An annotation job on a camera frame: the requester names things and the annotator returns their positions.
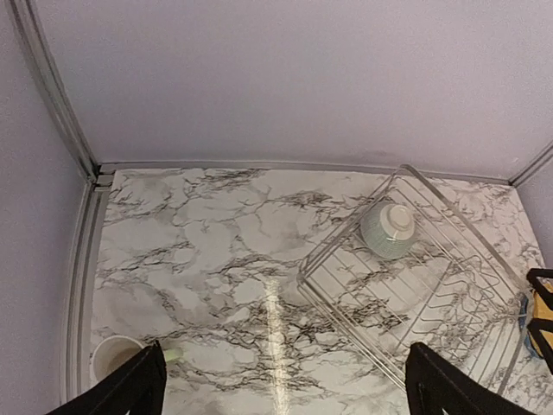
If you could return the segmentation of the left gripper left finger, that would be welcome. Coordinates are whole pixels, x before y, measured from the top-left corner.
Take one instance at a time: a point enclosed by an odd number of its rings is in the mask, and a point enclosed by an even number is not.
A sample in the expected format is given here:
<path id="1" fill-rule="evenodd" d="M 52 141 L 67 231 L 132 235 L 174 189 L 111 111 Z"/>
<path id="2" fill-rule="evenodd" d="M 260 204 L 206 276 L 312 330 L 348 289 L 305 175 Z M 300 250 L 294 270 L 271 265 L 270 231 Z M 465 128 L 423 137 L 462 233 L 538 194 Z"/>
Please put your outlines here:
<path id="1" fill-rule="evenodd" d="M 48 415 L 161 415 L 166 383 L 166 361 L 155 341 L 92 389 Z"/>

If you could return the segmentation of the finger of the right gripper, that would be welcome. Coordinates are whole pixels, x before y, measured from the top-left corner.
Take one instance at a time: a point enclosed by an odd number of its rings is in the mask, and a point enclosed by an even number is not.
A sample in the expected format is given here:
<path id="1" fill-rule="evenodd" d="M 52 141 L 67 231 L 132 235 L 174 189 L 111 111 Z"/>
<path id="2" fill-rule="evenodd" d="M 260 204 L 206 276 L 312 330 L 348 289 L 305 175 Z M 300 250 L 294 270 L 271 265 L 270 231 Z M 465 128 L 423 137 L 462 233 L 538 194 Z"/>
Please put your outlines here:
<path id="1" fill-rule="evenodd" d="M 552 321 L 543 318 L 533 318 L 527 326 L 532 347 L 544 359 L 552 358 L 551 341 L 546 335 L 552 334 Z"/>
<path id="2" fill-rule="evenodd" d="M 551 280 L 553 278 L 552 269 L 531 268 L 526 274 L 526 279 L 533 290 L 541 297 L 545 303 L 551 303 L 553 300 L 552 292 L 544 285 L 543 279 Z"/>

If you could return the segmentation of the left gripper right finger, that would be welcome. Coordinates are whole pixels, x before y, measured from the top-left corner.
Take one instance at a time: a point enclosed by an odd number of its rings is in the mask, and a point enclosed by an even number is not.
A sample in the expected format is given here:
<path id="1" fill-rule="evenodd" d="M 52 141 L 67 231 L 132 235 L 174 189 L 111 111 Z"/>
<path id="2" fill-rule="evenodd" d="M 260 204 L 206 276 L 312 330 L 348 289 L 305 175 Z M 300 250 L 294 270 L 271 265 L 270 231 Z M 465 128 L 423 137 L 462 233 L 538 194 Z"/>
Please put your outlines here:
<path id="1" fill-rule="evenodd" d="M 410 346 L 405 387 L 411 414 L 531 415 L 470 379 L 422 342 Z"/>

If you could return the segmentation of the yellow plate back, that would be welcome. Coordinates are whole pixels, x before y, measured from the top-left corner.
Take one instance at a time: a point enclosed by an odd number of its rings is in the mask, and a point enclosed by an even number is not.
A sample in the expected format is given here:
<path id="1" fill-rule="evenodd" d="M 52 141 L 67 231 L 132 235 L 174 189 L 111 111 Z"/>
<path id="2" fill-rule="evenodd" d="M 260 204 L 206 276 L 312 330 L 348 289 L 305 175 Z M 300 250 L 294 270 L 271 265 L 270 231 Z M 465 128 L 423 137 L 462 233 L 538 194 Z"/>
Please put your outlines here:
<path id="1" fill-rule="evenodd" d="M 550 280 L 543 280 L 543 285 L 549 292 L 552 293 L 552 283 L 550 282 Z M 549 306 L 540 297 L 537 291 L 534 290 L 533 296 L 534 296 L 534 307 L 533 307 L 532 317 L 552 321 L 553 314 Z M 550 348 L 552 348 L 553 346 L 552 333 L 548 331 L 542 331 L 542 335 L 545 341 L 548 342 Z M 537 345 L 536 341 L 534 340 L 533 335 L 531 335 L 531 344 L 532 344 L 532 347 L 534 347 L 534 349 L 536 350 L 538 356 L 543 358 L 543 354 L 539 346 Z"/>

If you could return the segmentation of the blue dotted plate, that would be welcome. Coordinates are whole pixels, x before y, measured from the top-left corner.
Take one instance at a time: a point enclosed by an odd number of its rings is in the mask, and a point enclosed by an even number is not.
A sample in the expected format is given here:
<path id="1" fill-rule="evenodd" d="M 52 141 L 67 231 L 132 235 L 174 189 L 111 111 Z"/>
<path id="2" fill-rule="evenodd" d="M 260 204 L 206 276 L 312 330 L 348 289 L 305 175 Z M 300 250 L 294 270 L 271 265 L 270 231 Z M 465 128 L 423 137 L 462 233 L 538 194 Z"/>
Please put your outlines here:
<path id="1" fill-rule="evenodd" d="M 520 299 L 520 308 L 518 313 L 518 326 L 520 330 L 523 330 L 526 328 L 525 321 L 526 321 L 527 310 L 528 310 L 528 299 L 526 296 L 522 296 Z M 532 357 L 540 360 L 543 359 L 542 355 L 540 355 L 539 351 L 534 347 L 529 333 L 526 333 L 526 336 L 524 339 L 524 346 L 529 351 Z"/>

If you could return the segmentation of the green mug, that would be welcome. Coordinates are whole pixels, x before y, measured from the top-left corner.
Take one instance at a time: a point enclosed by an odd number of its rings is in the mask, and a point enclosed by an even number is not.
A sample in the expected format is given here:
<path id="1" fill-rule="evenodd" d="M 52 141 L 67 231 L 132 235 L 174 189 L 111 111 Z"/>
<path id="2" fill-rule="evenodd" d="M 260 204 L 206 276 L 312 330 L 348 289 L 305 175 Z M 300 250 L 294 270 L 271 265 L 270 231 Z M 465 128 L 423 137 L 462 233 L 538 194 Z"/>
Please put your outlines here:
<path id="1" fill-rule="evenodd" d="M 112 335 L 102 340 L 92 352 L 90 360 L 92 385 L 107 378 L 130 358 L 154 343 L 142 342 L 126 335 Z"/>

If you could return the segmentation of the white ribbed bowl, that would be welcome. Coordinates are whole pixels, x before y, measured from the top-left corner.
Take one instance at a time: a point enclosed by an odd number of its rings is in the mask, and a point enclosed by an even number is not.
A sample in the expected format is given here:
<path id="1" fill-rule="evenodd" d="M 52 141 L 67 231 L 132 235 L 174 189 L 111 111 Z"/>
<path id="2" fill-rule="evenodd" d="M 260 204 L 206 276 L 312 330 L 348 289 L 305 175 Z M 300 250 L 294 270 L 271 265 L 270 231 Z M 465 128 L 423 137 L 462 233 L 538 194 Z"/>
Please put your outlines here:
<path id="1" fill-rule="evenodd" d="M 400 259 L 416 240 L 414 214 L 404 205 L 381 201 L 359 222 L 359 232 L 368 249 L 382 259 Z"/>

